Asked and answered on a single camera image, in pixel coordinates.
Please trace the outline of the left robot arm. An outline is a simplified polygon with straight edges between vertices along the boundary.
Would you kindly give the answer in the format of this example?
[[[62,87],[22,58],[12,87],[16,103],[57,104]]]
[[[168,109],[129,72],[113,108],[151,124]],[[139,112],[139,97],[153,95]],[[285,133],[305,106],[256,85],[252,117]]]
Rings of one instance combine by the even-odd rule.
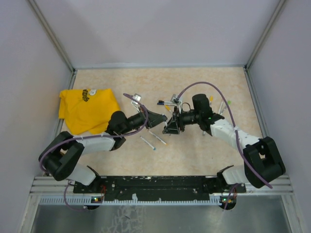
[[[99,175],[88,166],[78,163],[82,155],[99,151],[113,151],[143,128],[150,129],[167,120],[163,114],[147,111],[126,117],[122,111],[112,114],[104,133],[90,136],[73,136],[61,132],[39,156],[40,167],[51,174],[56,181],[72,180],[84,185],[94,193],[101,187]]]

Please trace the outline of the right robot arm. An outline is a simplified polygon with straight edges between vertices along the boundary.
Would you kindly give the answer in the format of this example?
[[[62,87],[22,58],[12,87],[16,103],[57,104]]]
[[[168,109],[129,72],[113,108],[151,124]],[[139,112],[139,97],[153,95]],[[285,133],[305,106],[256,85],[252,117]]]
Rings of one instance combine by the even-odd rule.
[[[213,112],[205,94],[192,97],[193,108],[182,109],[182,101],[176,95],[171,98],[174,111],[164,127],[163,134],[180,134],[187,125],[197,124],[209,135],[223,140],[240,152],[243,165],[230,166],[221,171],[218,188],[228,192],[235,184],[251,183],[255,188],[268,185],[286,172],[274,139],[250,135],[230,124],[222,115]]]

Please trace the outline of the yellow capped clear pen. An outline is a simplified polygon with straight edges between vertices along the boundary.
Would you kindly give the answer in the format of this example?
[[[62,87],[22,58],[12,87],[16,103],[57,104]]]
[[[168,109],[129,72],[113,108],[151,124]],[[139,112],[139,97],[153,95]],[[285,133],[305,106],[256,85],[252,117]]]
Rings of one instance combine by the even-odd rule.
[[[164,106],[171,114],[173,114],[173,111],[170,109],[170,107],[168,105],[164,105]]]

